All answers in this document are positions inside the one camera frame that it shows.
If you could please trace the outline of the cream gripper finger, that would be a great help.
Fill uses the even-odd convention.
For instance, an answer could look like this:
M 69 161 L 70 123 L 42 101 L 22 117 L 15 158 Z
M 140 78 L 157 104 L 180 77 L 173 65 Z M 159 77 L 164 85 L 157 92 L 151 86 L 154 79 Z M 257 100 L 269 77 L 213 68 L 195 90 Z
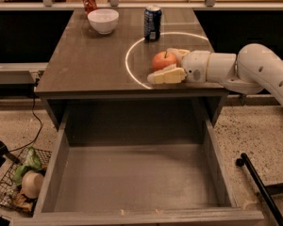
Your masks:
M 180 64 L 182 58 L 190 52 L 190 50 L 177 48 L 168 48 L 167 51 L 175 55 L 178 64 Z
M 162 70 L 150 73 L 147 80 L 151 84 L 178 84 L 181 83 L 187 74 L 183 68 L 177 67 L 175 64 L 167 66 Z

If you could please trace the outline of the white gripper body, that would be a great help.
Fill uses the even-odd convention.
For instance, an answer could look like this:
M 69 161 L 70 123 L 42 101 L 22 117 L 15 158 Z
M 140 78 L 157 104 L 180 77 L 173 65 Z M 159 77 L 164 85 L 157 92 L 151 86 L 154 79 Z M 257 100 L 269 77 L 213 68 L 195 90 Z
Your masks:
M 189 83 L 205 83 L 210 51 L 192 51 L 181 60 L 181 67 Z

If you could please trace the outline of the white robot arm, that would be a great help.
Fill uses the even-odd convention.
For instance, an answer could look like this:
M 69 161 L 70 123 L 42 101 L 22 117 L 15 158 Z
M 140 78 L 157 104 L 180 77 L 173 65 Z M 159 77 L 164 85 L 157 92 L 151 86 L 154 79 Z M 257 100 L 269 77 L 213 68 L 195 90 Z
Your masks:
M 265 89 L 283 106 L 283 60 L 261 44 L 248 44 L 237 54 L 173 48 L 166 53 L 177 62 L 150 73 L 149 83 L 217 83 L 246 95 Z

